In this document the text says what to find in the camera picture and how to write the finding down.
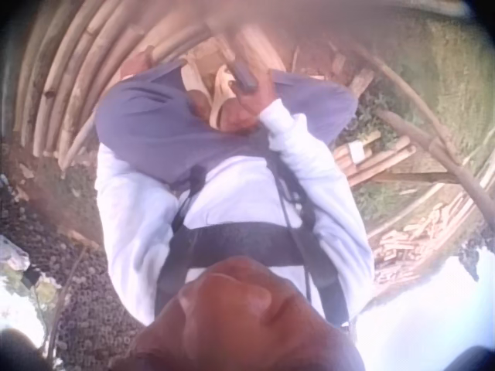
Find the gray pants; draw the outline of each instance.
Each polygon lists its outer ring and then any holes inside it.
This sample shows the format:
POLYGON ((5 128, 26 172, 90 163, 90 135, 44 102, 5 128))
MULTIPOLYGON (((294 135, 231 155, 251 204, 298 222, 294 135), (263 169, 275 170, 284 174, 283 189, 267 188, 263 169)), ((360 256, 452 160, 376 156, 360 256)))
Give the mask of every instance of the gray pants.
MULTIPOLYGON (((136 170, 171 186, 195 165, 207 171, 235 155, 265 157, 267 132, 224 134, 190 110, 181 61, 157 66, 112 88, 96 112, 101 143, 136 170)), ((309 132, 329 144, 349 124, 357 100, 336 83, 274 71, 275 89, 292 114, 308 118, 309 132)))

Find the hand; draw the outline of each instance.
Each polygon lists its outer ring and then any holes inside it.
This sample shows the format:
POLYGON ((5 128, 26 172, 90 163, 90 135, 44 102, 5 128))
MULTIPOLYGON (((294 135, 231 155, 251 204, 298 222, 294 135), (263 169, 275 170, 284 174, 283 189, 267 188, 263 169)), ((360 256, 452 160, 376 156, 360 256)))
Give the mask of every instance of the hand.
POLYGON ((237 95, 242 107, 258 117, 266 107, 277 100, 277 96, 271 72, 254 73, 254 77, 258 80, 258 90, 252 94, 244 93, 234 81, 230 83, 230 88, 237 95))
POLYGON ((121 67, 121 79, 128 79, 129 77, 133 77, 151 69, 154 65, 152 58, 152 51, 154 48, 154 46, 150 45, 144 52, 140 52, 124 61, 121 67))

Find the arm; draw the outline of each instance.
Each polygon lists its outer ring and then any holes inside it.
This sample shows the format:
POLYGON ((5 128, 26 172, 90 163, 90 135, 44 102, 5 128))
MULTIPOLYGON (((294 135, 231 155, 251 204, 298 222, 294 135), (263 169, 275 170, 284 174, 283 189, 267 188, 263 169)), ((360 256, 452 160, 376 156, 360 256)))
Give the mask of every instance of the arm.
POLYGON ((314 232, 339 271, 350 317, 370 298, 374 258, 345 175, 327 146, 307 130, 306 116, 294 117, 276 100, 260 114, 270 148, 294 172, 316 207, 314 232))
POLYGON ((98 152, 95 188, 110 279, 128 311, 149 325, 155 317, 156 282, 169 254, 177 198, 104 145, 98 152))

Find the long-sleeved shirt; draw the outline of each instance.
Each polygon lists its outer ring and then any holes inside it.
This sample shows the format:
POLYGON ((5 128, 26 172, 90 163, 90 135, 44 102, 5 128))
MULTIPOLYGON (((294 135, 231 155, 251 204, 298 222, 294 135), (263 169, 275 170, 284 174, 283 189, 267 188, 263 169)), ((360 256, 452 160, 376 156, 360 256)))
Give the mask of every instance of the long-sleeved shirt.
MULTIPOLYGON (((315 205, 313 232, 338 270, 353 318, 370 298, 374 259, 347 179, 327 146, 308 132, 304 114, 292 116, 276 100, 259 118, 268 129, 270 149, 280 154, 315 205)), ((155 318, 159 272, 173 236, 171 224, 187 192, 177 199, 166 185, 135 171, 104 145, 98 152, 96 189, 111 281, 128 311, 149 325, 155 318)), ((285 206, 292 227, 301 226, 295 207, 285 206)), ((263 158, 228 158, 211 170, 184 225, 195 229, 243 222, 286 226, 274 176, 263 158)), ((270 269, 304 292, 303 267, 270 269)), ((189 270, 186 281, 201 273, 189 270)), ((323 315, 312 281, 310 288, 311 304, 323 315)))

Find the nose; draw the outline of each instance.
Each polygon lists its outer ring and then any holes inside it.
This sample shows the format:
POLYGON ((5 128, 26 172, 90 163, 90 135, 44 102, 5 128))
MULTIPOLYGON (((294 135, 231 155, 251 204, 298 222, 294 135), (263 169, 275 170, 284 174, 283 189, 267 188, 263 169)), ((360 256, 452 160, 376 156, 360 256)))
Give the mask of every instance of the nose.
POLYGON ((265 288, 245 284, 226 274, 206 274, 184 286, 178 299, 186 315, 196 308, 217 307, 224 310, 249 311, 261 317, 271 305, 271 293, 265 288))

